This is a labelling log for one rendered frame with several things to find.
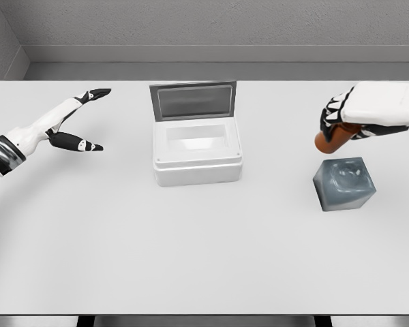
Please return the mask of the brown cylindrical bottle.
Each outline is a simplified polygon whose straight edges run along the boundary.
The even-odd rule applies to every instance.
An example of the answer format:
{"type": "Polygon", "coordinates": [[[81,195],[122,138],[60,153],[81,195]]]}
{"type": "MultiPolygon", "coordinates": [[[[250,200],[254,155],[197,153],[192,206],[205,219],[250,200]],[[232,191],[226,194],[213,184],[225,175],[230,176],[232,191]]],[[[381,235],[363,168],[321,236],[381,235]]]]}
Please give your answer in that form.
{"type": "Polygon", "coordinates": [[[326,141],[324,134],[319,132],[314,139],[314,144],[322,153],[334,153],[341,146],[347,143],[353,136],[358,134],[361,128],[361,125],[354,123],[335,124],[331,129],[331,138],[328,142],[326,141]]]}

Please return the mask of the white open storage box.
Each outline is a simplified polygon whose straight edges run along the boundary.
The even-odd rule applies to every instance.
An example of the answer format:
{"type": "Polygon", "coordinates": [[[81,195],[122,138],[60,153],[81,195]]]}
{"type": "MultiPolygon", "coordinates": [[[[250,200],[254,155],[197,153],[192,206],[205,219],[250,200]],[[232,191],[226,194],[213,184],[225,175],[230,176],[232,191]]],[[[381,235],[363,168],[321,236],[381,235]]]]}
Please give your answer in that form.
{"type": "Polygon", "coordinates": [[[153,169],[161,187],[235,182],[242,168],[234,117],[153,124],[153,169]]]}

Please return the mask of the grey hinged box lid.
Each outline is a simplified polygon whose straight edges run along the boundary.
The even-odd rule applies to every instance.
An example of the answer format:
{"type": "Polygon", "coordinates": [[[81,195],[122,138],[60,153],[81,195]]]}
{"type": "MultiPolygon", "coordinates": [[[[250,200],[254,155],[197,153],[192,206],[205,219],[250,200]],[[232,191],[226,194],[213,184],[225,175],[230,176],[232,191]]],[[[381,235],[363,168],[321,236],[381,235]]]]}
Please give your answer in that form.
{"type": "Polygon", "coordinates": [[[235,81],[154,84],[149,87],[157,122],[234,116],[235,81]]]}

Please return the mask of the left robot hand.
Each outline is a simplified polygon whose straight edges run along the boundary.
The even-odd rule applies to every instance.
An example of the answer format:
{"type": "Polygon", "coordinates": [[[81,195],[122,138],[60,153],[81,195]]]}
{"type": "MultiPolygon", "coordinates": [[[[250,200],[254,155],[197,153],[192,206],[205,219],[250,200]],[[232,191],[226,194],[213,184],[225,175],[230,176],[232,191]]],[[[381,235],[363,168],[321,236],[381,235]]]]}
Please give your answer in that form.
{"type": "Polygon", "coordinates": [[[76,152],[103,151],[102,145],[94,144],[79,136],[59,131],[61,125],[84,104],[108,95],[111,89],[93,89],[66,99],[47,112],[33,125],[39,129],[53,147],[76,152]]]}

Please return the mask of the grey cube-shaped holder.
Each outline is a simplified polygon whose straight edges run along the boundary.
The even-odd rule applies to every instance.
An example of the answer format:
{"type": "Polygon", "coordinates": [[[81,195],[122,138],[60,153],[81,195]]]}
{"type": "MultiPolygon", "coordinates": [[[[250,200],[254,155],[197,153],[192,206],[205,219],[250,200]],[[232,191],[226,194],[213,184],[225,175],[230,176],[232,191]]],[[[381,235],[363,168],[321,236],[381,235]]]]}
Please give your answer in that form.
{"type": "Polygon", "coordinates": [[[324,160],[313,183],[325,212],[361,208],[376,193],[361,157],[324,160]]]}

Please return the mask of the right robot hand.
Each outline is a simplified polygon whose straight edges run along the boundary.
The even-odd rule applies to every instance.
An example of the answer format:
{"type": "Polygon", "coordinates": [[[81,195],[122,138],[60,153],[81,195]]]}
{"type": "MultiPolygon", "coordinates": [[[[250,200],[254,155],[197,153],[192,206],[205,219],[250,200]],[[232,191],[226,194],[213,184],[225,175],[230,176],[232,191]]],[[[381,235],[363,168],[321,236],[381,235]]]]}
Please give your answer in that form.
{"type": "Polygon", "coordinates": [[[326,141],[338,123],[362,126],[352,137],[360,140],[409,130],[409,82],[361,81],[332,97],[322,109],[320,130],[326,141]]]}

